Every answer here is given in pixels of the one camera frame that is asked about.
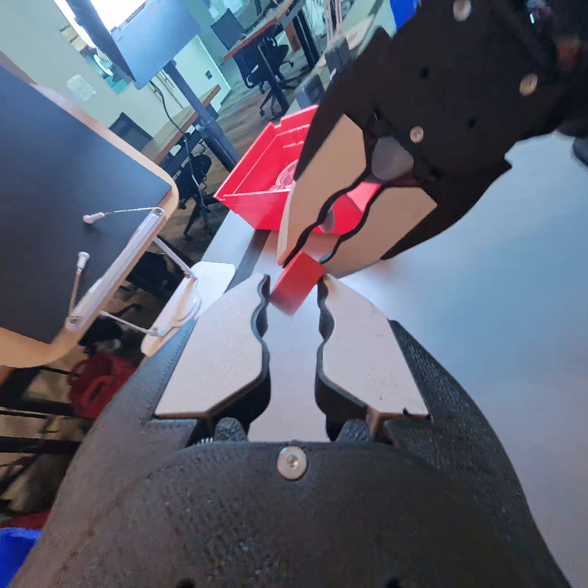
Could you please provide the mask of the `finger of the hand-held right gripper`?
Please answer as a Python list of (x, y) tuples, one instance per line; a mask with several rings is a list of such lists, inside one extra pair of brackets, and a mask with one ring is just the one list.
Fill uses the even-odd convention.
[(338, 194), (346, 192), (366, 169), (362, 129), (343, 114), (286, 199), (277, 240), (277, 262), (285, 267), (321, 224)]
[(323, 261), (326, 274), (345, 277), (378, 261), (437, 208), (419, 187), (388, 187), (367, 205), (360, 223)]

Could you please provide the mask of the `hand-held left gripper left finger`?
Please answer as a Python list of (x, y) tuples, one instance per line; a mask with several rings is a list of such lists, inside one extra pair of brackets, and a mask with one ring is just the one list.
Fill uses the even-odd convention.
[(224, 293), (198, 319), (155, 409), (160, 418), (224, 417), (249, 426), (270, 401), (270, 277), (254, 273)]

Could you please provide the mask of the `red tape roll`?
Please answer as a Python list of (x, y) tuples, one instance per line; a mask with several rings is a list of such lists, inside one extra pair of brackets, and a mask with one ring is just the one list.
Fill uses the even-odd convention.
[(281, 173), (278, 174), (274, 184), (275, 189), (286, 189), (291, 186), (294, 181), (293, 176), (295, 174), (297, 165), (298, 159), (292, 161), (281, 171)]

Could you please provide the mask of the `red plastic bin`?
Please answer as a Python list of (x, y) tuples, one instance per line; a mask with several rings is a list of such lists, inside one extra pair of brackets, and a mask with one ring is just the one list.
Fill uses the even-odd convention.
[[(278, 231), (290, 188), (275, 189), (275, 180), (292, 161), (299, 159), (318, 106), (270, 122), (238, 165), (217, 190), (215, 197), (254, 229)], [(327, 233), (341, 235), (354, 229), (379, 184), (363, 181), (339, 196), (333, 206), (334, 225)]]

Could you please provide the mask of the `red rectangular block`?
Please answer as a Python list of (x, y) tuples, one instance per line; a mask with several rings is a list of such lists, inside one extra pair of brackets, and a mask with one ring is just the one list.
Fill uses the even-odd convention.
[(270, 294), (270, 303), (287, 316), (293, 316), (325, 273), (311, 255), (300, 251), (279, 275)]

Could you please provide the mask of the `blue plastic bin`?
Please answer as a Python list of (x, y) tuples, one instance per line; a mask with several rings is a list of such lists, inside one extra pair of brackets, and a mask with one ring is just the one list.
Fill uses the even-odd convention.
[(8, 587), (41, 535), (42, 530), (1, 529), (1, 587)]

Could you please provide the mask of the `person's right forearm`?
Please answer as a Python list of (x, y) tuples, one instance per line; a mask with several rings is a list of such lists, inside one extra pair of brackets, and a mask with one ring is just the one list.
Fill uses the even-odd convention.
[(555, 11), (557, 36), (564, 41), (578, 42), (581, 48), (558, 130), (583, 138), (587, 136), (587, 1), (550, 3)]

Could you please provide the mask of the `dark grey power adapter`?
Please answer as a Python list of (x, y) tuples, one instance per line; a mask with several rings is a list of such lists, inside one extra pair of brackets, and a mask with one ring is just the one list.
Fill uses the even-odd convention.
[(349, 43), (345, 36), (337, 38), (327, 48), (325, 61), (331, 77), (340, 75), (345, 70), (350, 62)]
[(308, 76), (298, 86), (295, 94), (300, 110), (320, 105), (325, 97), (325, 88), (320, 76)]

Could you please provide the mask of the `red tool bag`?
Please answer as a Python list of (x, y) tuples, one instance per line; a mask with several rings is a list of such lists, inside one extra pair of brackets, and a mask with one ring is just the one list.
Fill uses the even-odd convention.
[(78, 362), (66, 377), (75, 415), (97, 419), (135, 371), (136, 366), (128, 360), (104, 351)]

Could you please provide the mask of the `black office chair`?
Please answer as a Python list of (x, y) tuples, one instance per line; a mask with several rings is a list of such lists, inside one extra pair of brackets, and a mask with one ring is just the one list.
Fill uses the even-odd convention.
[(212, 160), (204, 153), (193, 155), (188, 153), (187, 162), (181, 167), (175, 178), (176, 187), (179, 191), (179, 205), (178, 208), (185, 210), (188, 201), (194, 202), (194, 207), (190, 213), (189, 220), (183, 230), (183, 239), (190, 242), (193, 238), (190, 235), (190, 230), (198, 219), (201, 219), (205, 230), (210, 236), (215, 233), (210, 228), (208, 217), (211, 214), (216, 214), (210, 209), (210, 206), (216, 202), (214, 195), (208, 195), (205, 192), (206, 178), (208, 171), (212, 165)]
[[(254, 30), (253, 28), (244, 28), (235, 14), (228, 8), (211, 25), (211, 28), (228, 52), (231, 52), (233, 47), (238, 45), (239, 42), (246, 40), (247, 34)], [(286, 61), (286, 55), (289, 49), (286, 45), (279, 45), (276, 42), (275, 37), (280, 31), (280, 27), (276, 24), (269, 25), (261, 35), (250, 40), (246, 45), (231, 55), (248, 89), (257, 87), (261, 94), (265, 94), (267, 79), (265, 74), (260, 70), (260, 53), (258, 49), (265, 42), (268, 42), (268, 61), (270, 67), (275, 76), (283, 79), (280, 67)]]

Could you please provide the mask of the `light stand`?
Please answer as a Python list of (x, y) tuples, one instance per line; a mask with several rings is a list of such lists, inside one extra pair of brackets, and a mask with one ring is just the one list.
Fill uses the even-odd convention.
[(201, 128), (200, 133), (208, 148), (214, 153), (224, 168), (228, 172), (231, 172), (240, 160), (239, 153), (228, 137), (225, 136), (218, 122), (212, 118), (192, 88), (187, 84), (178, 70), (175, 60), (170, 60), (164, 66), (164, 71), (187, 99), (190, 106), (195, 110), (195, 113), (198, 114), (198, 121)]

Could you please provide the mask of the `black board on stand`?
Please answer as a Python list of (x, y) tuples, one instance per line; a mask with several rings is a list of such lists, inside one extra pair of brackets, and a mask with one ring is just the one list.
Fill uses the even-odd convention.
[(92, 321), (97, 318), (100, 311), (103, 311), (114, 292), (136, 266), (138, 259), (152, 243), (156, 242), (158, 233), (178, 208), (179, 192), (172, 178), (162, 168), (116, 136), (83, 109), (69, 103), (52, 89), (37, 84), (4, 53), (1, 53), (1, 66), (9, 71), (13, 77), (19, 78), (36, 92), (45, 96), (56, 107), (76, 118), (95, 135), (101, 136), (118, 151), (124, 153), (127, 157), (136, 161), (139, 166), (142, 166), (168, 184), (168, 191), (156, 208), (160, 213), (150, 212), (149, 217), (142, 223), (146, 227), (140, 226), (135, 231), (129, 244), (114, 260), (113, 265), (106, 270), (105, 276), (101, 277), (98, 280), (98, 285), (92, 287), (90, 294), (85, 296), (85, 298), (89, 299), (89, 302), (86, 303), (84, 299), (80, 302), (79, 305), (83, 307), (86, 313), (82, 315), (76, 325), (70, 325), (70, 322), (67, 321), (55, 340), (49, 344), (37, 342), (4, 328), (1, 329), (1, 371), (6, 371), (14, 368), (37, 367), (53, 362), (64, 357), (74, 348)]

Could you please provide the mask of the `wooden office desk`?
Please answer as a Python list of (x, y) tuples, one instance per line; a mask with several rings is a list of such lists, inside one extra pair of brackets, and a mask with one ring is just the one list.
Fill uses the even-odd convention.
[[(254, 30), (247, 34), (246, 40), (239, 42), (238, 45), (233, 47), (231, 52), (224, 55), (224, 60), (232, 59), (232, 54), (246, 45), (250, 40), (261, 35), (267, 26), (276, 24), (285, 28), (287, 25), (293, 24), (307, 61), (307, 70), (312, 70), (318, 64), (319, 51), (312, 29), (307, 23), (304, 8), (305, 1), (282, 1), (276, 8), (269, 9), (268, 13), (253, 27)], [(266, 42), (260, 45), (258, 49), (260, 53), (260, 70), (265, 74), (270, 87), (268, 95), (275, 99), (280, 109), (279, 113), (273, 116), (273, 120), (276, 120), (284, 116), (290, 107), (290, 103), (286, 99), (283, 90), (289, 83), (295, 81), (295, 79), (279, 81), (270, 67)]]
[(139, 152), (154, 164), (161, 164), (181, 140), (182, 134), (194, 126), (198, 119), (199, 115), (193, 107), (183, 108)]

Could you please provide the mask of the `studio light panel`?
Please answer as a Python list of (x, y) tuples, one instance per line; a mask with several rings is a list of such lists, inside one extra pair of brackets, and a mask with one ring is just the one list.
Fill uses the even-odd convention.
[(147, 1), (121, 28), (108, 30), (91, 1), (65, 1), (75, 22), (140, 90), (196, 36), (201, 27), (183, 1)]

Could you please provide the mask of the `teal wall poster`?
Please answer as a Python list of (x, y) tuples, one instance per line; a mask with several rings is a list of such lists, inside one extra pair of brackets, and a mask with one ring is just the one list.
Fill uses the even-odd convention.
[(115, 94), (121, 94), (129, 85), (129, 79), (123, 70), (99, 48), (95, 49), (93, 58), (109, 88)]

